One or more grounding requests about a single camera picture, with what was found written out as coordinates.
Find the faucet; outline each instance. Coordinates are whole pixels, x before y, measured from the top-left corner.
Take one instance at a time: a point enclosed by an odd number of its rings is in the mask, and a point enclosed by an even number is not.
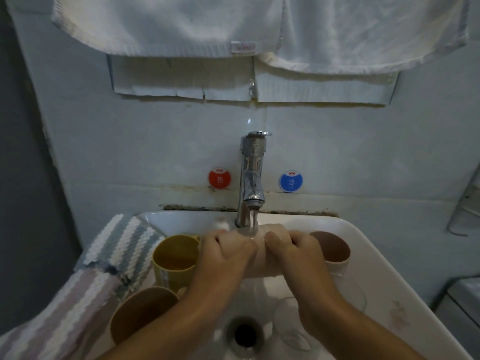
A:
[[[241,141],[243,154],[240,173],[240,192],[238,197],[238,213],[235,225],[238,228],[256,229],[258,211],[265,203],[262,188],[262,164],[267,151],[266,136],[272,135],[264,131],[252,131]]]

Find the sink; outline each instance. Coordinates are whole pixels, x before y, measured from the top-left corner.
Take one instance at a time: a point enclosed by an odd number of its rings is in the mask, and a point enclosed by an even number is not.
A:
[[[165,236],[180,233],[204,235],[225,220],[234,228],[235,212],[157,211],[138,216]],[[351,248],[351,259],[345,276],[353,279],[367,297],[365,314],[391,330],[428,359],[471,360],[471,357],[436,318],[427,305],[405,282],[375,246],[351,223],[335,217],[261,213],[260,225],[283,224],[288,230],[328,231],[343,238]],[[142,288],[153,285],[149,273]],[[292,295],[283,276],[245,279],[231,305],[220,318],[211,339],[200,347],[192,360],[234,360],[239,357],[227,341],[229,324],[238,318],[255,321],[262,330],[265,346],[249,359],[295,359],[285,349],[272,344],[272,318],[280,299]],[[94,359],[113,346],[108,328],[93,345],[87,359]],[[314,359],[333,359],[327,351]]]

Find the oyo sticker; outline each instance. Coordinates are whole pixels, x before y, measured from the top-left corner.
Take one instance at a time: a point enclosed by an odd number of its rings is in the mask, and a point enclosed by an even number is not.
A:
[[[295,192],[302,186],[303,177],[295,170],[288,170],[280,177],[279,184],[285,192]]]
[[[225,168],[213,168],[208,174],[208,181],[213,188],[222,190],[230,185],[232,177]]]

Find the hand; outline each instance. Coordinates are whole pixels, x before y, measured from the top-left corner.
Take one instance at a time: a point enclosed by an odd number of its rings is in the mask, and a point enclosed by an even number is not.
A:
[[[343,303],[328,272],[322,248],[315,237],[289,231],[291,241],[275,233],[265,235],[265,245],[277,257],[288,287],[298,302],[303,327],[315,336],[310,318],[325,306]]]
[[[245,269],[258,249],[253,240],[247,240],[232,257],[225,259],[217,239],[222,232],[225,230],[203,237],[195,273],[181,298],[181,302],[201,306],[200,311],[211,316],[213,327],[240,287]]]

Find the white towel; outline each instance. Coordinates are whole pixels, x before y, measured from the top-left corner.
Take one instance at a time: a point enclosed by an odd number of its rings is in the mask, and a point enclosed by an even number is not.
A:
[[[286,0],[283,40],[258,56],[289,71],[396,72],[465,45],[470,0]]]
[[[55,0],[52,20],[108,54],[224,58],[274,51],[283,0]]]

